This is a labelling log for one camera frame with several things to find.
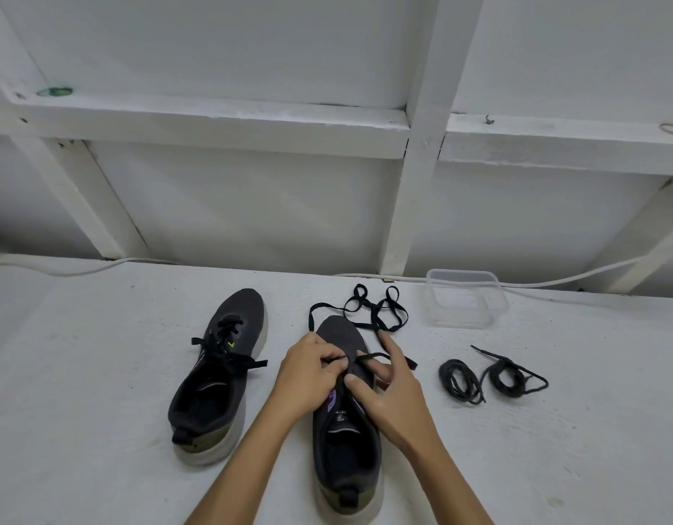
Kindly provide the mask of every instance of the hand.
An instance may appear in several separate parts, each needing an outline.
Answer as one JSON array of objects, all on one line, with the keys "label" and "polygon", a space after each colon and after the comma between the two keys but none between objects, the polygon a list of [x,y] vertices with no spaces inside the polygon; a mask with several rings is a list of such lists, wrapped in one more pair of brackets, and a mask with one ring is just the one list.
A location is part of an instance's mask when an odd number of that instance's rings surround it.
[{"label": "hand", "polygon": [[269,400],[295,421],[316,410],[336,385],[337,377],[349,366],[346,358],[328,365],[321,360],[342,355],[344,352],[334,344],[327,344],[316,333],[308,333],[285,354]]},{"label": "hand", "polygon": [[402,349],[390,334],[378,332],[392,365],[373,359],[365,361],[377,384],[385,392],[377,394],[362,379],[348,374],[344,384],[361,402],[373,422],[386,438],[411,459],[413,454],[441,443],[434,420],[424,401],[422,387],[407,366]]}]

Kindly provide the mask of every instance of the shoe sole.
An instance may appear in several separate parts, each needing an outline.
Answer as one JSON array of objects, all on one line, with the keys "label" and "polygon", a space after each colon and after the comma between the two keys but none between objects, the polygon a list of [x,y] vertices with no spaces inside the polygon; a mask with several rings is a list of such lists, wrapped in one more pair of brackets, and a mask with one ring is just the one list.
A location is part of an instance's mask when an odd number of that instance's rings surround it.
[{"label": "shoe sole", "polygon": [[385,497],[385,476],[383,468],[381,467],[378,474],[378,484],[376,485],[376,493],[373,499],[370,500],[363,510],[355,514],[340,514],[336,512],[332,506],[327,502],[322,490],[320,490],[320,482],[317,475],[314,475],[314,489],[315,498],[317,500],[317,512],[322,520],[328,525],[367,525],[376,519],[383,506],[383,499]]},{"label": "shoe sole", "polygon": [[[266,310],[266,302],[264,302],[264,324],[261,328],[261,333],[259,339],[254,345],[254,349],[251,352],[251,356],[256,359],[261,354],[261,351],[264,349],[264,344],[266,344],[266,337],[269,334],[269,313]],[[181,462],[187,464],[188,466],[209,466],[211,464],[220,462],[222,459],[226,459],[228,455],[234,450],[239,439],[242,436],[242,431],[244,430],[244,418],[246,417],[246,391],[242,397],[242,401],[239,403],[237,408],[237,414],[232,420],[232,425],[229,427],[229,431],[225,438],[219,441],[215,446],[211,447],[209,450],[201,451],[200,453],[189,453],[184,450],[181,446],[174,444],[174,453],[181,460]]]}]

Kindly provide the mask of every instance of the white tabletop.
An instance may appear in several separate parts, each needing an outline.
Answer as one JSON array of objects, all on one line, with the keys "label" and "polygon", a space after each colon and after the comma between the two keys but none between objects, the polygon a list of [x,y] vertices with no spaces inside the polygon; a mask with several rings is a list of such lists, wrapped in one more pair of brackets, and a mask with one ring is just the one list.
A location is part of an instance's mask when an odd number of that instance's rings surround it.
[{"label": "white tabletop", "polygon": [[[166,411],[196,360],[190,338],[234,291],[262,294],[269,366],[250,371],[248,425],[305,334],[309,307],[342,304],[356,282],[153,264],[53,279],[0,267],[0,525],[183,523],[222,469],[193,470],[172,451]],[[386,284],[362,282],[382,298]],[[398,287],[410,322],[395,339],[419,363],[439,432],[498,524],[673,523],[673,299],[508,292],[509,312],[492,329],[454,330],[428,326],[423,286]],[[490,360],[470,344],[550,388],[508,400],[486,383],[486,404],[455,402],[437,370],[459,358],[479,374]],[[433,522],[387,442],[383,463],[376,523]],[[316,522],[306,418],[280,452],[257,523]]]}]

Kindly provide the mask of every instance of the plastic container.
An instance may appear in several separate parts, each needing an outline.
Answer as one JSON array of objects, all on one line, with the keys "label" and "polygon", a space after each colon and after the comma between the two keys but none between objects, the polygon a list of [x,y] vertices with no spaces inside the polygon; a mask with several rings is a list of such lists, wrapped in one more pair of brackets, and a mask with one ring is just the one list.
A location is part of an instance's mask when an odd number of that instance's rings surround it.
[{"label": "plastic container", "polygon": [[481,330],[509,309],[499,280],[491,272],[431,269],[426,274],[426,293],[435,326]]}]

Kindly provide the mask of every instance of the shoe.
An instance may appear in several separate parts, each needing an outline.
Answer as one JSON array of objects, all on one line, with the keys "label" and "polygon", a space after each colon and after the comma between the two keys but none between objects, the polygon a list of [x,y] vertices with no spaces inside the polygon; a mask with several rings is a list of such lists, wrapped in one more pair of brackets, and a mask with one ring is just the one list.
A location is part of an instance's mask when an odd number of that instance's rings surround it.
[{"label": "shoe", "polygon": [[[374,375],[355,361],[356,351],[368,353],[368,347],[349,319],[333,315],[317,335],[344,351],[348,373],[375,387]],[[343,376],[314,412],[312,427],[315,493],[322,518],[334,524],[370,523],[383,505],[380,433],[343,384]]]},{"label": "shoe", "polygon": [[186,464],[207,466],[227,457],[244,427],[247,371],[265,367],[255,361],[268,332],[264,300],[253,289],[237,291],[210,319],[193,370],[168,408],[174,451]]}]

